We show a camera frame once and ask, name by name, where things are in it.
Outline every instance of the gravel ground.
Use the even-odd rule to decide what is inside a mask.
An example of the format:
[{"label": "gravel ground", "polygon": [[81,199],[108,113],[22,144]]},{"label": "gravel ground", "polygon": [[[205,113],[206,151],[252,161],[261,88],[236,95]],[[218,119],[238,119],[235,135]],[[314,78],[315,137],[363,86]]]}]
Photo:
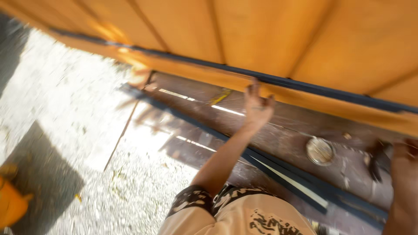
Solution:
[{"label": "gravel ground", "polygon": [[[112,59],[30,31],[20,63],[0,97],[0,164],[36,121],[84,182],[81,200],[74,198],[53,218],[46,234],[156,234],[174,195],[196,174],[158,151],[167,136],[133,125],[105,172],[86,165],[95,146],[120,136],[133,111],[133,103],[122,105],[130,98],[116,90],[128,75]],[[138,104],[135,115],[143,105]],[[36,203],[32,201],[29,210],[39,207]]]}]

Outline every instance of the rubber strip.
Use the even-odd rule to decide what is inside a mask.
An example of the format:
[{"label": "rubber strip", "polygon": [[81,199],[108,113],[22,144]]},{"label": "rubber strip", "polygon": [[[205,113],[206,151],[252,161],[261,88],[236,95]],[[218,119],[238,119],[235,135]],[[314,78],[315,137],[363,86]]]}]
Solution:
[{"label": "rubber strip", "polygon": [[376,109],[385,110],[389,112],[406,111],[406,112],[418,114],[418,107],[412,107],[412,106],[395,103],[395,102],[391,102],[387,100],[372,98],[366,95],[359,95],[359,94],[355,94],[351,92],[345,92],[345,91],[341,91],[337,89],[318,86],[318,85],[314,85],[314,84],[310,84],[306,82],[299,82],[299,81],[295,81],[295,80],[284,78],[284,77],[273,76],[270,74],[255,72],[255,71],[251,71],[248,69],[241,69],[237,67],[228,66],[225,64],[218,64],[218,63],[194,59],[190,57],[178,56],[178,55],[174,55],[174,54],[170,54],[170,53],[166,53],[162,51],[145,49],[145,48],[135,46],[135,45],[127,45],[127,44],[122,44],[122,43],[113,42],[113,41],[106,41],[102,38],[72,33],[66,30],[61,30],[61,29],[56,29],[56,28],[50,28],[50,30],[63,36],[77,38],[77,39],[92,42],[92,43],[97,43],[97,44],[102,44],[102,45],[107,45],[107,46],[129,48],[135,51],[141,51],[145,54],[161,56],[164,58],[173,59],[177,61],[193,63],[193,64],[208,66],[208,67],[212,67],[216,69],[222,69],[225,71],[230,71],[230,72],[234,72],[238,74],[243,74],[247,76],[252,76],[268,84],[285,87],[285,88],[289,88],[293,90],[303,91],[303,92],[307,92],[307,93],[311,93],[315,95],[325,96],[325,97],[342,100],[342,101],[346,101],[346,102],[350,102],[350,103],[354,103],[358,105],[363,105],[363,106],[367,106],[371,108],[376,108]]},{"label": "rubber strip", "polygon": [[[123,92],[135,97],[138,100],[141,101],[145,101],[147,103],[149,103],[150,105],[164,111],[164,112],[168,112],[170,114],[172,114],[173,116],[183,119],[184,121],[199,127],[200,129],[202,129],[203,131],[215,136],[216,138],[223,140],[223,141],[228,141],[229,137],[204,125],[203,123],[197,121],[194,118],[191,118],[181,112],[179,112],[178,110],[169,107],[168,105],[157,101],[155,99],[153,99],[152,97],[150,97],[149,95],[147,95],[146,93],[144,93],[141,90],[136,89],[135,87],[130,86],[129,84],[123,84],[120,88],[120,90],[122,90]],[[260,169],[261,171],[263,171],[264,173],[266,173],[268,176],[272,177],[275,181],[277,181],[278,183],[282,184],[284,187],[286,187],[287,189],[289,189],[291,192],[293,192],[294,194],[296,194],[298,197],[304,199],[307,203],[309,203],[311,206],[313,206],[314,208],[316,208],[318,211],[320,211],[321,213],[326,213],[326,210],[324,210],[324,208],[317,203],[316,201],[314,201],[313,199],[311,199],[309,196],[307,196],[306,194],[304,194],[302,191],[298,190],[297,188],[295,188],[293,185],[291,185],[290,183],[288,183],[286,180],[282,179],[281,177],[279,177],[277,174],[275,174],[274,172],[272,172],[271,170],[269,170],[267,167],[265,167],[264,165],[260,164],[258,161],[254,160],[252,157],[258,159],[261,162],[267,162],[269,163],[268,166],[270,166],[271,168],[281,172],[282,174],[286,175],[287,177],[297,181],[298,183],[302,184],[303,186],[305,186],[306,188],[310,189],[311,191],[315,192],[316,194],[318,194],[319,196],[323,197],[324,199],[329,200],[330,202],[334,203],[335,205],[347,210],[348,212],[352,213],[354,216],[362,219],[363,221],[369,223],[370,225],[372,225],[373,227],[382,230],[384,227],[383,223],[378,222],[377,220],[373,219],[371,216],[369,216],[367,213],[355,209],[351,206],[349,206],[348,204],[345,204],[342,200],[339,199],[339,197],[346,199],[347,201],[354,201],[354,202],[359,202],[361,201],[360,204],[355,203],[356,205],[360,206],[362,209],[365,209],[368,212],[372,212],[372,211],[376,211],[378,212],[378,214],[381,213],[385,213],[384,211],[382,211],[381,209],[378,209],[377,207],[371,205],[368,202],[364,202],[361,199],[359,199],[358,197],[355,197],[354,195],[351,195],[347,192],[344,192],[338,188],[335,188],[333,186],[331,186],[330,184],[312,176],[309,173],[306,173],[304,171],[302,171],[301,169],[294,167],[278,158],[275,158],[267,153],[264,153],[263,151],[257,150],[255,148],[252,147],[248,147],[244,150],[244,153],[242,155],[242,157],[244,159],[246,159],[247,161],[249,161],[251,164],[253,164],[254,166],[256,166],[258,169]]]}]

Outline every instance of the person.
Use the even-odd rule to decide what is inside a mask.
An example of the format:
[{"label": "person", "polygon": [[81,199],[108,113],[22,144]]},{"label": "person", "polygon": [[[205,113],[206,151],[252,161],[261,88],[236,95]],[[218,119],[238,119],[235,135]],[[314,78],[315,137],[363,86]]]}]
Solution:
[{"label": "person", "polygon": [[[292,205],[261,189],[225,185],[252,136],[271,119],[275,100],[260,98],[254,79],[246,89],[242,127],[213,154],[190,186],[177,194],[160,235],[314,235]],[[394,144],[394,200],[383,234],[418,234],[418,153],[416,140]]]}]

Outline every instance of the orange object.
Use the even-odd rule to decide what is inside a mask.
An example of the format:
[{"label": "orange object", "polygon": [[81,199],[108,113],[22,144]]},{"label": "orange object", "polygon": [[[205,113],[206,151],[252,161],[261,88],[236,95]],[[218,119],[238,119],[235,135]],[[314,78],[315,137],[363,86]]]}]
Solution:
[{"label": "orange object", "polygon": [[0,176],[0,230],[17,222],[28,210],[28,200]]}]

